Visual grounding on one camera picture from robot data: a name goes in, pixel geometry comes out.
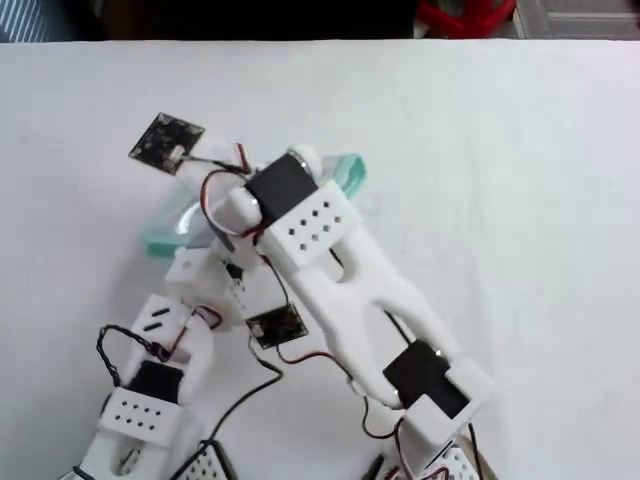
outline wire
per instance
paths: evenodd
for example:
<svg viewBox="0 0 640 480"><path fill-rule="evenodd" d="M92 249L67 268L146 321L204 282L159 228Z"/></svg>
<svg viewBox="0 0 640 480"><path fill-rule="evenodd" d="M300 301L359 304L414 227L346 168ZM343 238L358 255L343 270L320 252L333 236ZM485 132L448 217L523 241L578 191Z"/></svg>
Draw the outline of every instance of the wire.
<svg viewBox="0 0 640 480"><path fill-rule="evenodd" d="M282 281L282 277L280 276L280 274L278 273L276 268L271 263L271 260L269 259L269 257L267 257L266 255L260 255L260 258L262 259L262 261L264 263L267 264L267 267L269 267L271 269L271 271L273 272L273 275L276 277L276 280L278 280L278 283L280 284L280 288L282 289L282 293L284 295L284 301L286 302L286 305L287 306L290 305L291 302L289 301L289 293L287 293L287 289L284 286L284 282Z"/></svg>
<svg viewBox="0 0 640 480"><path fill-rule="evenodd" d="M104 366L107 367L109 375L111 375L114 387L119 387L120 385L122 385L122 379L120 378L117 367L113 363L111 363L111 360L105 353L103 347L104 337L110 330L114 330L131 338L132 340L135 340L140 345L142 345L142 347L144 347L147 353L156 357L161 362L165 362L170 357L169 351L157 342L149 342L148 340L142 338L140 335L133 333L131 330L121 327L120 325L105 325L100 329L100 332L98 333L96 350L98 351L98 355L100 355L100 358L104 362Z"/></svg>
<svg viewBox="0 0 640 480"><path fill-rule="evenodd" d="M473 458L476 462L478 478L480 480L484 480L484 475L482 474L482 463L480 462L480 452L478 451L478 439L476 438L476 431L471 422L469 422L469 434L471 435L471 447L473 448Z"/></svg>
<svg viewBox="0 0 640 480"><path fill-rule="evenodd" d="M239 167L237 165L232 165L230 163L227 162L223 162L222 160L212 160L212 159L208 159L208 158L202 158L202 157L194 157L193 155L183 155L182 156L182 160L183 161L187 161L187 162L202 162L202 163L210 163L212 165L215 165L216 167L220 167L223 170L229 172L229 173L240 173L240 174L246 174L249 173L247 170L245 170L244 167Z"/></svg>
<svg viewBox="0 0 640 480"><path fill-rule="evenodd" d="M218 423L214 427L213 432L209 436L209 440L213 440L216 437L216 435L220 431L220 428L222 428L222 425L224 424L225 420L229 417L229 415L231 415L233 413L233 411L236 408L238 408L240 405L242 405L242 403L244 403L245 400L251 398L253 395L255 395L256 393L258 393L258 392L260 392L262 390L264 390L265 388L270 387L274 383L279 382L280 380L282 380L282 377L284 376L284 372L282 370L280 370L278 367L276 367L272 363L269 363L266 360L263 360L262 358L260 358L258 356L258 354L255 352L255 350L251 347L251 341L252 340L253 340L253 336L249 335L249 342L248 342L249 350L251 351L251 353L253 354L253 356L255 357L255 359L258 361L258 363L260 365L262 365L267 370L271 370L272 372L274 372L276 374L276 376L274 378L272 378L271 380L268 380L268 381L264 382L263 384L258 385L255 388L252 388L247 393L245 393L242 397L240 397L238 400L236 400L236 402L233 405L231 405L231 407L229 407L227 409L227 411L222 415L222 417L220 417L220 420L218 420Z"/></svg>
<svg viewBox="0 0 640 480"><path fill-rule="evenodd" d="M73 473L75 473L76 475L78 475L80 478L82 478L83 480L96 480L95 478L93 478L91 475L89 475L87 472L85 472L84 470L82 470L79 466L74 466L73 467Z"/></svg>
<svg viewBox="0 0 640 480"><path fill-rule="evenodd" d="M335 252L335 250L333 248L330 248L329 253L333 257L333 259L338 263L338 265L340 265L344 269L344 264L342 263L342 260L340 260L340 257L338 257L338 254ZM393 325L396 327L396 330L398 330L398 333L400 334L400 336L402 336L404 341L407 342L407 345L411 345L411 339L406 334L404 329L400 326L396 317L394 317L392 314L390 314L386 310L383 310L383 311L387 315L387 317L389 317L389 320L391 320L391 323L393 323Z"/></svg>
<svg viewBox="0 0 640 480"><path fill-rule="evenodd" d="M207 312L208 314L213 315L214 317L216 317L218 319L218 321L216 323L214 323L213 325L208 325L208 322L207 322L207 325L209 326L209 330L215 330L216 328L218 328L222 324L222 321L223 321L222 314L219 311L217 311L215 308L213 308L210 305L207 305L205 303L201 303L201 304L196 305L194 307L192 315L193 314L197 314L197 315L200 316L200 318L202 318L206 322L207 319L204 317L204 315L202 315L202 313L198 312L198 309L202 309L205 312Z"/></svg>
<svg viewBox="0 0 640 480"><path fill-rule="evenodd" d="M242 163L242 168L244 168L245 173L251 172L251 166L247 161L247 155L244 151L244 145L241 143L236 143L236 148L238 149L238 153L240 154L240 162Z"/></svg>
<svg viewBox="0 0 640 480"><path fill-rule="evenodd" d="M407 342L407 345L411 345L411 340L409 339L409 336L406 334L406 332L402 329L402 327L400 326L400 324L398 323L398 320L396 319L396 317L394 317L393 315L391 315L389 312L387 312L386 310L384 310L384 313L387 315L387 317L389 317L389 320L391 320L391 323L393 323L393 325L396 327L396 330L398 330L398 333L400 334L400 336L402 336L402 338L404 339L405 342Z"/></svg>
<svg viewBox="0 0 640 480"><path fill-rule="evenodd" d="M224 233L228 233L229 235L235 235L235 236L242 235L242 232L232 232L226 228L222 228L220 225L218 225L218 223L216 223L216 221L211 216L211 213L209 212L209 194L207 192L207 185L209 184L209 181L211 180L211 178L214 175L217 175L219 173L228 173L231 175L235 175L246 181L246 177L242 173L239 173L233 170L228 170L225 168L211 170L207 174L207 176L204 177L204 180L202 181L202 186L200 187L200 209L202 210L202 214L204 215L204 218L207 220L207 223L211 228L221 230Z"/></svg>
<svg viewBox="0 0 640 480"><path fill-rule="evenodd" d="M404 422L404 418L401 418L396 422L396 425L393 428L393 440L396 444L396 449L398 450L400 465L402 466L405 477L407 477L407 480L415 480L415 477L413 476L413 473L411 473L409 465L407 465L407 459L404 458L404 453L402 453L402 447L400 446L400 425L402 425L402 422Z"/></svg>
<svg viewBox="0 0 640 480"><path fill-rule="evenodd" d="M301 357L294 358L294 359L285 358L284 355L282 355L282 351L280 350L280 345L276 345L276 352L277 352L278 357L280 358L280 360L282 360L287 365L296 365L298 363L302 363L304 361L310 360L312 358L317 358L317 357L328 358L336 366L338 366L340 368L340 370L342 370L345 373L350 385L352 384L352 382L354 380L353 375L351 375L351 372L349 372L349 370L347 370L344 367L344 365L342 365L333 355L331 355L328 352L322 352L320 350L314 350L313 352L309 352L309 353L307 353L305 355L302 355ZM362 395L362 400L364 401L364 416L362 417L361 425L362 425L362 431L365 433L365 435L367 435L368 437L374 438L376 440L385 440L387 438L391 438L393 436L393 432L387 433L387 434L378 435L378 434L372 433L369 430L369 428L367 427L367 418L369 418L369 398L366 395Z"/></svg>
<svg viewBox="0 0 640 480"><path fill-rule="evenodd" d="M423 476L423 477L419 477L419 478L416 478L415 475L413 475L413 473L411 472L411 469L409 468L409 465L407 463L407 459L405 458L404 453L402 452L402 447L400 445L400 425L402 425L402 422L404 422L404 418L401 418L396 423L396 426L393 429L393 440L394 440L394 443L396 444L396 449L398 450L398 456L400 457L400 465L402 466L402 470L403 470L403 473L404 473L404 475L406 477L406 480L436 480L441 473L444 473L444 480L449 480L449 469L446 468L446 467L439 467L436 470L434 470L433 472L431 472L429 475L426 475L426 476ZM425 468L429 468L429 466L437 458L440 457L440 454L438 454L431 461L431 463Z"/></svg>
<svg viewBox="0 0 640 480"><path fill-rule="evenodd" d="M261 392L262 390L270 387L271 385L273 385L274 383L279 382L280 380L282 380L282 377L284 377L284 372L282 370L280 370L278 367L276 367L275 365L267 362L266 360L263 360L262 358L260 358L258 356L258 354L255 352L255 350L253 349L251 342L253 340L253 336L249 335L249 341L247 343L247 346L249 347L249 351L251 352L251 354L254 356L254 358L258 361L258 363L260 365L262 365L264 368L266 368L267 370L271 370L272 372L276 373L276 376L260 385L258 385L255 388L252 388L251 390L249 390L247 393L245 393L242 397L240 397L238 400L236 400L233 405L231 405L222 415L222 417L220 417L220 420L218 420L218 423L216 423L216 426L213 428L213 431L211 432L211 435L209 435L209 437L206 440L203 440L202 442L200 442L200 447L198 447L198 449L189 457L187 458L187 460L180 466L180 468L178 468L175 473L173 475L171 475L171 477L169 478L169 480L177 480L184 472L187 471L187 469L191 466L191 464L193 462L196 461L196 459L202 455L202 453L206 450L206 448L209 445L213 444L213 441L215 440L216 435L218 434L218 432L220 431L220 428L222 428L222 425L224 424L224 422L229 418L229 416L240 406L242 405L245 401L247 401L249 398L251 398L253 395L255 395L258 392Z"/></svg>

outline black circuit board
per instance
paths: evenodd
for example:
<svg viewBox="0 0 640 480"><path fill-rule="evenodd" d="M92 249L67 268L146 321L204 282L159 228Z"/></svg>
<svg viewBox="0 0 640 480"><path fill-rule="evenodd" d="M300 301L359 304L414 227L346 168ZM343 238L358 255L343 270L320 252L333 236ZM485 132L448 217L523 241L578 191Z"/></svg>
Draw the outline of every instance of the black circuit board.
<svg viewBox="0 0 640 480"><path fill-rule="evenodd" d="M189 153L203 133L204 128L198 125L159 113L131 149L129 157L175 175L182 162L171 159L171 153L177 146Z"/></svg>
<svg viewBox="0 0 640 480"><path fill-rule="evenodd" d="M250 318L247 325L263 349L309 334L298 310L292 304Z"/></svg>

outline white table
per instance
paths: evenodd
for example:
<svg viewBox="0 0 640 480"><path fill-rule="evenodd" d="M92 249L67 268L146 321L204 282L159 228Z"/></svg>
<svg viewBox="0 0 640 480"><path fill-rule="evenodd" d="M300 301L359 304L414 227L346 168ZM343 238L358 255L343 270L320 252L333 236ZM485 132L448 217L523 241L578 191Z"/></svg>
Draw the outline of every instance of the white table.
<svg viewBox="0 0 640 480"><path fill-rule="evenodd" d="M138 238L172 179L127 158L159 111L258 160L361 152L372 232L497 381L476 428L502 477L636 468L640 44L145 42L0 46L3 478L80 461L97 330L162 293ZM266 378L245 335L217 340L210 422ZM360 401L321 361L287 373L221 432L240 477L358 478Z"/></svg>

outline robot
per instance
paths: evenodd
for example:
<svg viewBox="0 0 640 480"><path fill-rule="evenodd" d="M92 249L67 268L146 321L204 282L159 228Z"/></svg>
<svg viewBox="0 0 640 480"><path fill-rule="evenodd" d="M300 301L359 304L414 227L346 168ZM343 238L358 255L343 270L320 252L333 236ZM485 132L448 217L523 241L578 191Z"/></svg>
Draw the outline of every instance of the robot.
<svg viewBox="0 0 640 480"><path fill-rule="evenodd" d="M214 367L214 337L234 325L249 327L251 352L277 374L271 382L279 379L254 344L279 349L306 333L290 295L318 322L328 346L306 358L333 360L367 409L373 400L402 412L393 432L376 437L393 438L397 449L369 478L449 478L443 454L489 399L492 380L397 271L336 183L320 182L316 152L297 145L256 168L242 146L235 158L208 160L200 127L165 114L152 127L131 156L191 187L215 238L206 248L176 252L166 296L152 295L130 329L101 330L98 352L114 390L85 457L64 478L236 478L215 440L221 422L206 437L190 405ZM339 278L323 267L331 257ZM371 306L407 340L383 368L366 335ZM121 372L102 348L114 330L132 340ZM278 353L287 363L306 359Z"/></svg>

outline transparent green part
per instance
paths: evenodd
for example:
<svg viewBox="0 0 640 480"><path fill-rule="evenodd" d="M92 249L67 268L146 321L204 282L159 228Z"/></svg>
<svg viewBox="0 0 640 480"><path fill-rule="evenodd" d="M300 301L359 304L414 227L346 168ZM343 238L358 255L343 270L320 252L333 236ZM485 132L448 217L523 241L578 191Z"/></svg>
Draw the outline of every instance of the transparent green part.
<svg viewBox="0 0 640 480"><path fill-rule="evenodd" d="M320 183L333 179L348 198L353 198L364 183L367 169L357 153L324 157L327 172ZM178 247L189 245L206 227L198 199L178 185L167 201L149 219L142 232L142 241L150 257L173 258Z"/></svg>

